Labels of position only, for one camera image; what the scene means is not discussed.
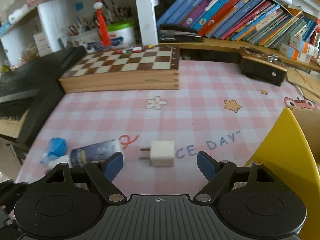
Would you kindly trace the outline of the brown wooden radio box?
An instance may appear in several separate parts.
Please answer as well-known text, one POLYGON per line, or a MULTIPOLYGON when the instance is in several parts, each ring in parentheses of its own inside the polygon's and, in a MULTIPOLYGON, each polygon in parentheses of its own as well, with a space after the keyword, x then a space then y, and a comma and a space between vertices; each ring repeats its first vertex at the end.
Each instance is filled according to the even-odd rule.
POLYGON ((268 54, 256 48, 239 48, 238 68, 245 76, 281 86, 287 75, 287 66, 277 54, 268 54))

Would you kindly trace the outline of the red tassel ornament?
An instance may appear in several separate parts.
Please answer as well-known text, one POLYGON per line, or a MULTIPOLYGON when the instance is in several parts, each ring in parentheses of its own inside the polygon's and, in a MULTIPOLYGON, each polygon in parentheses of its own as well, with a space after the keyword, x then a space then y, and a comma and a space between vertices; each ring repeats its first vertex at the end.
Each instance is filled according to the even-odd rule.
POLYGON ((98 23, 99 23, 100 36, 101 36, 103 46, 110 46, 111 40, 108 36, 107 25, 106 25, 105 19, 103 17, 103 14, 101 12, 101 9, 103 7, 103 3, 100 0, 95 0, 93 7, 96 9, 97 19, 98 19, 98 23))

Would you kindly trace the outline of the white bookshelf frame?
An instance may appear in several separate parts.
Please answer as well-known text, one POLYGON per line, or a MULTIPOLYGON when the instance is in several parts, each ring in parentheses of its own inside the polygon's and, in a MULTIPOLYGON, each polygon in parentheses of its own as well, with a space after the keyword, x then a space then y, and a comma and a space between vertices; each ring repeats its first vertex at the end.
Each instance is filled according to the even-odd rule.
MULTIPOLYGON (((65 25, 76 16, 75 5, 84 0, 40 0, 38 5, 28 8, 22 18, 11 25, 2 35, 1 43, 7 59, 13 65, 20 63, 21 52, 33 42, 34 30, 31 20, 39 18, 51 51, 60 50, 57 40, 65 25)), ((158 42, 154 7, 159 0, 114 0, 118 5, 128 4, 133 9, 139 25, 143 44, 158 42)), ((319 0, 277 0, 284 5, 301 7, 304 12, 319 17, 319 0)))

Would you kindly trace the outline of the black electronic keyboard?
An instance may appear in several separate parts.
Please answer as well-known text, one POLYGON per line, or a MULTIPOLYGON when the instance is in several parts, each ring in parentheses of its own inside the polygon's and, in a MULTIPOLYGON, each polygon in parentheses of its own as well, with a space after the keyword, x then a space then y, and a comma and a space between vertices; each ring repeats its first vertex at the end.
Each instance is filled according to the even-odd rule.
POLYGON ((39 57, 1 77, 1 139, 30 148, 64 96, 60 77, 86 56, 84 47, 39 57))

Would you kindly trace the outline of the black stapler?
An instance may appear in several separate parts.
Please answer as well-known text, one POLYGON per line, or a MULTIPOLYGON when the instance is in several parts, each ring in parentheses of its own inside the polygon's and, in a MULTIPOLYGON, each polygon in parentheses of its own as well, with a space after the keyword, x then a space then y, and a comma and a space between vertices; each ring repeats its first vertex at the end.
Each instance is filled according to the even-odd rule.
POLYGON ((177 24, 161 24, 158 30, 159 43, 203 42, 203 37, 190 27, 177 24))

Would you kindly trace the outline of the white usb wall charger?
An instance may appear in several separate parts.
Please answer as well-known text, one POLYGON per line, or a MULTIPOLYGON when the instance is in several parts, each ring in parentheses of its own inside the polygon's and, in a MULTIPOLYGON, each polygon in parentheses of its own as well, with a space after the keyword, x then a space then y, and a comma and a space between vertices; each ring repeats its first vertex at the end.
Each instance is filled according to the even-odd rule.
POLYGON ((154 167, 172 167, 175 164, 175 143, 174 141, 153 141, 150 147, 140 149, 141 152, 148 152, 148 156, 140 157, 150 161, 154 167))

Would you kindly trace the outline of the wooden chess board box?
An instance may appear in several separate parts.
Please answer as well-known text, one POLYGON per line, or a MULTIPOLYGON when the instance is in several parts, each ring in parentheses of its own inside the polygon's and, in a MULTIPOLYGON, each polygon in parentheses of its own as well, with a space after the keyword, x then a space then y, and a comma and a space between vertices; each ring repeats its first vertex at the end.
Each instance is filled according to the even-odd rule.
POLYGON ((79 60, 59 79, 66 93, 115 90, 178 90, 180 50, 152 47, 102 51, 79 60))

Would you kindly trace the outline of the white tub green lid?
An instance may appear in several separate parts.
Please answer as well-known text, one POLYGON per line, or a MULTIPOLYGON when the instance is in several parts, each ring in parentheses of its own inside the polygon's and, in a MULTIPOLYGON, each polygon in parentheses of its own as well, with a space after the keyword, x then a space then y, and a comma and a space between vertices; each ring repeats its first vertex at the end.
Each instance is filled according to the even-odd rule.
POLYGON ((107 26, 108 36, 113 49, 128 48, 136 45, 133 21, 121 21, 107 26))

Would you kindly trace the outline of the pink checkered tablecloth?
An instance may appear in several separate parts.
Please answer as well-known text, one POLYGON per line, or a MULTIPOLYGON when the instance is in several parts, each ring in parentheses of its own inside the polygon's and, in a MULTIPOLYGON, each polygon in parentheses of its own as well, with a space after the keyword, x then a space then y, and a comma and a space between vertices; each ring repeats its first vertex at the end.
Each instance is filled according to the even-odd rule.
POLYGON ((207 180, 197 154, 237 166, 255 153, 283 109, 300 98, 296 87, 252 80, 236 64, 181 61, 178 90, 131 90, 66 94, 43 126, 17 182, 41 179, 40 160, 50 139, 68 149, 120 142, 124 166, 113 183, 125 195, 195 196, 207 180), (175 164, 154 167, 140 159, 153 141, 174 141, 175 164))

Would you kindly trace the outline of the yellow cardboard box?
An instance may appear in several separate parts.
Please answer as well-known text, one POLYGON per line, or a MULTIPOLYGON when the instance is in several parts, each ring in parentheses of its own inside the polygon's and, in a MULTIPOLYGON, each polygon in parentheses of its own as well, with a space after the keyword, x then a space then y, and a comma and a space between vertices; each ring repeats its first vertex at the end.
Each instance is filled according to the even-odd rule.
POLYGON ((302 239, 319 239, 319 110, 286 107, 245 163, 264 163, 303 200, 302 239))

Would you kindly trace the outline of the dark blue spray bottle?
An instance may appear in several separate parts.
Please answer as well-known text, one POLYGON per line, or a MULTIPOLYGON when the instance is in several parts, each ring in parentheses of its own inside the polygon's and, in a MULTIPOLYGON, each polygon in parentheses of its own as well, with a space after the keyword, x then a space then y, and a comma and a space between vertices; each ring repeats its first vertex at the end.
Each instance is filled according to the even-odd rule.
POLYGON ((40 160, 40 164, 51 169, 59 163, 67 163, 70 167, 83 167, 86 163, 91 163, 92 161, 103 162, 116 152, 120 152, 121 148, 119 140, 116 139, 71 150, 67 146, 66 154, 61 157, 47 157, 47 150, 48 147, 40 160))

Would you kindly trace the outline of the row of leaning books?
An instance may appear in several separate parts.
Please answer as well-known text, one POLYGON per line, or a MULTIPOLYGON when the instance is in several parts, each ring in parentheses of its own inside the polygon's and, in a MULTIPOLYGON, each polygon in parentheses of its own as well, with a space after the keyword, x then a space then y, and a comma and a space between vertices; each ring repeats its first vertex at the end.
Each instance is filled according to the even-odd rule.
POLYGON ((161 0, 156 21, 190 27, 206 38, 248 42, 280 50, 298 39, 298 49, 319 48, 319 17, 277 0, 161 0))

